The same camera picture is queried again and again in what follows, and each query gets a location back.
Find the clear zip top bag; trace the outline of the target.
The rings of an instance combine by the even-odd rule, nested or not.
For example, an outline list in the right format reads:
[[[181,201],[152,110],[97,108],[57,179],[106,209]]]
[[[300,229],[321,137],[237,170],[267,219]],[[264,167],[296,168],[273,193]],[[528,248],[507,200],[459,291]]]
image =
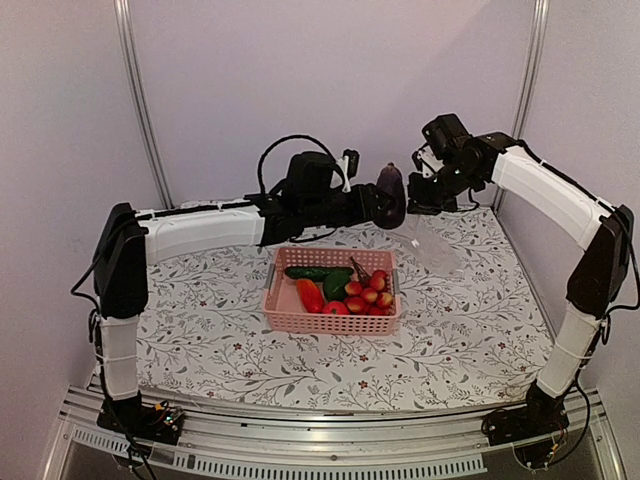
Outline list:
[[[407,216],[409,241],[426,269],[437,276],[461,278],[461,260],[450,244],[420,215]]]

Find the dark purple eggplant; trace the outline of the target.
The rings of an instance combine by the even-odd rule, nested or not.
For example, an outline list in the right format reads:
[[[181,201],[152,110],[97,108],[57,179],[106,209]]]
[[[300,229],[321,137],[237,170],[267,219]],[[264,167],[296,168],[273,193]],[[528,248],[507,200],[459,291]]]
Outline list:
[[[376,187],[391,198],[391,203],[383,209],[375,224],[386,230],[400,227],[406,217],[406,196],[400,170],[389,162],[379,173]]]

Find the red lychee bunch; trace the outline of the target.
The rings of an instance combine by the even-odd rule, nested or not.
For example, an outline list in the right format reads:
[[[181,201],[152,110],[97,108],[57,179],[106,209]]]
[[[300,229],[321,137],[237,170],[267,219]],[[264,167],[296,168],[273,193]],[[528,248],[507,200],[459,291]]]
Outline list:
[[[397,312],[396,295],[392,292],[386,270],[367,271],[354,257],[349,258],[353,274],[344,286],[343,300],[351,315],[391,316]]]

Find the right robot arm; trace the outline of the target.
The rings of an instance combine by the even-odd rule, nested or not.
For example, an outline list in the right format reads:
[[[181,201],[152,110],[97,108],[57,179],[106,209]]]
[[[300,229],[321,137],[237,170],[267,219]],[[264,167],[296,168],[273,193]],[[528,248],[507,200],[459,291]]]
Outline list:
[[[561,329],[547,363],[527,390],[524,406],[498,409],[482,424],[493,445],[565,428],[564,399],[607,334],[612,303],[636,265],[633,214],[588,192],[521,139],[502,132],[473,136],[453,116],[430,122],[423,135],[425,144],[413,155],[418,170],[409,177],[409,212],[449,211],[462,192],[493,183],[551,219],[583,252],[567,282]]]

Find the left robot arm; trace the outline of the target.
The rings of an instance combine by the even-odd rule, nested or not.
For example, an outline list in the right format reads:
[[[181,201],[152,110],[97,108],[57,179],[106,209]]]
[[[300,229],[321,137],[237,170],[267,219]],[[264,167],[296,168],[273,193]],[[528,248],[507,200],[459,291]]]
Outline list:
[[[135,211],[120,203],[109,214],[93,256],[100,316],[96,343],[111,419],[128,434],[148,426],[136,370],[137,325],[148,302],[147,268],[177,256],[235,246],[271,246],[297,240],[311,227],[341,228],[379,220],[392,197],[373,184],[340,187],[292,209],[274,196],[175,210]]]

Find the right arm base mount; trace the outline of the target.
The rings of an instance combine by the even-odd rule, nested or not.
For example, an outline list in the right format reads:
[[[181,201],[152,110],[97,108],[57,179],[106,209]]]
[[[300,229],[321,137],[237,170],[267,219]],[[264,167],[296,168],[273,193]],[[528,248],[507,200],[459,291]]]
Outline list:
[[[497,408],[483,418],[481,432],[489,444],[495,446],[561,432],[568,426],[569,420],[563,411],[551,417],[533,418],[526,407]]]

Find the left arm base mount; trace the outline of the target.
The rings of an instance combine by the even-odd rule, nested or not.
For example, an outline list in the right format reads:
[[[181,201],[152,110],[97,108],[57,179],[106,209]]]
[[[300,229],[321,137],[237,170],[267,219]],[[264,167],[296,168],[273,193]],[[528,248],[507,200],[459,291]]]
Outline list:
[[[104,400],[97,425],[134,439],[176,446],[182,434],[185,416],[180,407],[166,401],[144,405],[140,398]]]

